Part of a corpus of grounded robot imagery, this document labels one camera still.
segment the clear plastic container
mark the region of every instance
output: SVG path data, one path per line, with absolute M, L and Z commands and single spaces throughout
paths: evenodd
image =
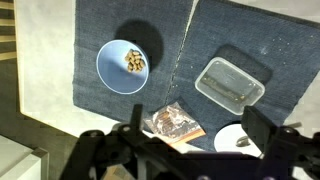
M 264 94 L 264 86 L 227 60 L 213 58 L 195 82 L 202 94 L 236 115 L 254 105 Z

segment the denim cloth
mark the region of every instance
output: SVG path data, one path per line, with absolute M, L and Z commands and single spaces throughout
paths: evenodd
M 178 100 L 207 133 L 190 143 L 214 151 L 219 129 L 241 117 L 195 89 L 196 78 L 213 57 L 227 59 L 265 85 L 266 92 L 255 106 L 277 125 L 292 112 L 320 69 L 316 49 L 320 31 L 313 23 L 234 3 L 200 0 L 178 58 L 192 1 L 128 4 L 77 0 L 73 99 L 78 107 L 128 121 L 135 103 L 152 112 Z M 152 56 L 149 80 L 134 95 L 113 93 L 98 77 L 97 53 L 115 38 L 136 41 Z
M 207 133 L 190 143 L 213 150 L 220 128 L 241 119 L 195 89 L 195 80 L 217 56 L 265 85 L 255 107 L 283 124 L 320 69 L 320 30 L 312 26 L 316 24 L 234 3 L 200 0 L 168 98 L 183 99 Z
M 165 105 L 193 0 L 77 0 L 73 101 L 80 108 L 129 121 L 134 104 L 144 116 Z M 108 41 L 126 39 L 149 56 L 150 75 L 133 95 L 109 90 L 96 70 L 96 57 Z

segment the bowl rim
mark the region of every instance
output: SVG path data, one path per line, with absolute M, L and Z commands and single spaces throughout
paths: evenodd
M 110 45 L 111 43 L 119 42 L 119 41 L 122 41 L 122 42 L 125 42 L 125 43 L 128 43 L 128 44 L 132 44 L 133 46 L 137 47 L 137 49 L 139 49 L 139 51 L 140 51 L 140 52 L 143 54 L 143 56 L 145 57 L 145 64 L 146 64 L 146 68 L 147 68 L 147 75 L 146 75 L 146 77 L 145 77 L 145 80 L 144 80 L 143 84 L 142 84 L 138 89 L 136 89 L 135 91 L 131 91 L 131 92 L 119 92 L 119 91 L 111 88 L 111 87 L 103 80 L 103 78 L 102 78 L 101 75 L 100 75 L 99 65 L 98 65 L 98 64 L 99 64 L 99 57 L 100 57 L 101 51 L 102 51 L 106 46 Z M 144 52 L 144 50 L 143 50 L 139 45 L 137 45 L 137 44 L 135 44 L 135 43 L 133 43 L 133 42 L 127 41 L 127 40 L 123 40 L 123 39 L 111 40 L 111 41 L 107 42 L 106 44 L 104 44 L 104 45 L 100 48 L 100 50 L 99 50 L 99 52 L 98 52 L 98 55 L 97 55 L 97 58 L 96 58 L 96 68 L 97 68 L 97 72 L 98 72 L 99 78 L 100 78 L 100 80 L 103 82 L 103 84 L 104 84 L 105 86 L 107 86 L 110 90 L 112 90 L 113 92 L 116 92 L 116 93 L 118 93 L 118 94 L 134 94 L 134 93 L 140 91 L 140 90 L 144 87 L 144 85 L 147 83 L 147 80 L 148 80 L 148 78 L 149 78 L 149 59 L 148 59 L 148 56 L 146 55 L 146 53 Z

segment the food package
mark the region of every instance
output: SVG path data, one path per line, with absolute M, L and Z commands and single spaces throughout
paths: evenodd
M 160 109 L 144 121 L 154 134 L 171 146 L 205 135 L 200 125 L 177 102 Z

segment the black mechanical part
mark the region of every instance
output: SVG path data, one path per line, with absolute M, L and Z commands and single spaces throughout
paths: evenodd
M 242 127 L 264 152 L 264 158 L 241 153 L 178 151 L 142 131 L 142 106 L 136 105 L 130 124 L 116 125 L 108 135 L 83 133 L 61 179 L 101 179 L 107 167 L 123 166 L 136 179 L 293 179 L 294 166 L 320 179 L 320 133 L 312 139 L 290 127 L 276 127 L 254 107 L 246 107 Z

